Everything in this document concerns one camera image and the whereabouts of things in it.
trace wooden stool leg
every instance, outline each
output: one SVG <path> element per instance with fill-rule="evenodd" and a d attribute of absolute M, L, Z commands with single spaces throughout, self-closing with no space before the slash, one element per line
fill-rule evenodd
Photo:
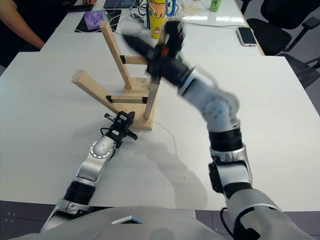
<path fill-rule="evenodd" d="M 102 31 L 102 34 L 104 36 L 106 43 L 109 46 L 109 49 L 112 53 L 112 56 L 115 60 L 115 63 L 121 73 L 121 76 L 124 80 L 124 84 L 125 84 L 124 88 L 131 89 L 133 84 L 132 84 L 127 67 L 122 63 L 122 60 L 120 57 L 121 53 L 120 53 L 117 41 L 115 39 L 114 33 L 112 32 L 112 29 L 111 29 L 109 22 L 103 21 L 100 24 L 100 29 Z"/>
<path fill-rule="evenodd" d="M 99 83 L 97 83 L 85 71 L 75 71 L 72 82 L 112 112 L 117 114 L 122 111 L 123 107 L 121 104 L 117 103 L 117 105 L 115 105 L 114 103 L 110 103 L 106 98 L 110 93 L 100 86 Z"/>

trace person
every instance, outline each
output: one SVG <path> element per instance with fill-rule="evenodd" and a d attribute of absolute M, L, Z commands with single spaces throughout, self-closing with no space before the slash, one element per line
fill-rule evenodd
<path fill-rule="evenodd" d="M 96 1 L 83 0 L 85 4 Z M 0 0 L 0 65 L 8 67 L 18 52 L 39 51 L 75 2 Z"/>

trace black cable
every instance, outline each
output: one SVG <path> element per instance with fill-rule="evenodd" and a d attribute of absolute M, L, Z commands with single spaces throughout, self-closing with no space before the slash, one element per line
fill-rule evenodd
<path fill-rule="evenodd" d="M 104 136 L 105 134 L 104 134 L 104 132 L 102 130 L 110 130 L 110 128 L 107 128 L 107 127 L 100 128 L 100 133 L 101 133 L 102 136 Z"/>
<path fill-rule="evenodd" d="M 142 4 L 141 6 L 138 7 L 138 12 L 139 12 L 139 14 L 140 14 L 141 16 L 145 16 L 145 15 L 146 15 L 146 13 L 141 13 L 141 12 L 140 12 L 140 8 L 146 9 L 146 7 L 143 7 L 144 5 L 147 5 L 147 4 L 145 3 L 145 4 Z"/>
<path fill-rule="evenodd" d="M 224 219 L 224 211 L 225 210 L 228 210 L 226 207 L 222 208 L 220 210 L 220 219 L 221 219 L 221 222 L 225 228 L 225 230 L 228 232 L 228 234 L 231 236 L 231 237 L 234 237 L 234 234 L 230 231 L 229 227 L 227 226 L 226 222 L 225 222 L 225 219 Z"/>
<path fill-rule="evenodd" d="M 175 4 L 175 5 L 178 7 L 178 9 L 174 12 L 174 15 L 176 15 L 177 12 L 179 11 L 179 6 L 178 6 L 178 4 Z"/>

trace black robot arm segment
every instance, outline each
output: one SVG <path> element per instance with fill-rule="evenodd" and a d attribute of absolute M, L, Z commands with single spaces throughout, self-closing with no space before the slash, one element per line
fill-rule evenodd
<path fill-rule="evenodd" d="M 61 225 L 69 220 L 89 213 L 89 202 L 99 186 L 106 164 L 114 156 L 116 149 L 122 145 L 126 136 L 137 139 L 129 130 L 134 121 L 135 112 L 120 111 L 116 117 L 105 114 L 113 122 L 110 128 L 98 141 L 89 147 L 89 153 L 82 162 L 72 182 L 43 225 L 41 232 Z"/>
<path fill-rule="evenodd" d="M 197 68 L 167 56 L 166 45 L 155 48 L 134 36 L 125 41 L 147 60 L 147 72 L 164 77 L 195 106 L 207 123 L 212 163 L 212 188 L 225 196 L 236 240 L 312 239 L 302 232 L 263 192 L 252 188 L 252 176 L 242 142 L 237 98 L 218 88 L 216 80 Z"/>

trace white desk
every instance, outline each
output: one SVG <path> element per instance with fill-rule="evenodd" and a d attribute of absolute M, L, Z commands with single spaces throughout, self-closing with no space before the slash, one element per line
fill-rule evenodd
<path fill-rule="evenodd" d="M 238 96 L 253 186 L 284 211 L 320 211 L 320 119 L 286 60 L 186 58 Z M 131 74 L 143 77 L 138 67 L 130 68 Z M 0 78 L 1 200 L 55 204 L 64 195 L 100 128 L 111 124 L 103 117 L 107 109 L 72 84 L 72 76 L 85 69 L 116 91 L 123 83 L 114 68 L 101 53 L 19 53 Z M 224 198 L 209 181 L 206 123 L 165 81 L 153 130 L 138 136 L 124 139 L 93 206 L 221 209 Z"/>
<path fill-rule="evenodd" d="M 105 0 L 98 0 L 95 9 L 103 8 Z M 200 23 L 206 25 L 243 25 L 245 22 L 233 0 L 224 0 L 217 13 L 209 11 L 210 0 L 204 0 L 205 8 L 190 17 L 184 17 L 185 23 Z M 42 48 L 42 52 L 88 52 L 105 53 L 110 55 L 108 46 L 100 32 L 97 33 L 75 33 L 74 29 L 83 17 L 83 12 L 69 13 L 59 25 L 58 29 L 52 34 L 50 39 Z M 117 27 L 117 32 L 123 29 L 140 29 L 139 25 L 124 21 Z M 185 25 L 184 32 L 186 38 L 182 52 L 185 54 L 215 54 L 215 55 L 260 55 L 257 47 L 241 46 L 235 29 L 214 28 L 207 26 Z M 150 33 L 142 31 L 139 36 L 155 44 L 157 41 L 151 38 Z M 122 36 L 115 34 L 119 48 L 124 55 L 136 55 L 122 40 Z"/>

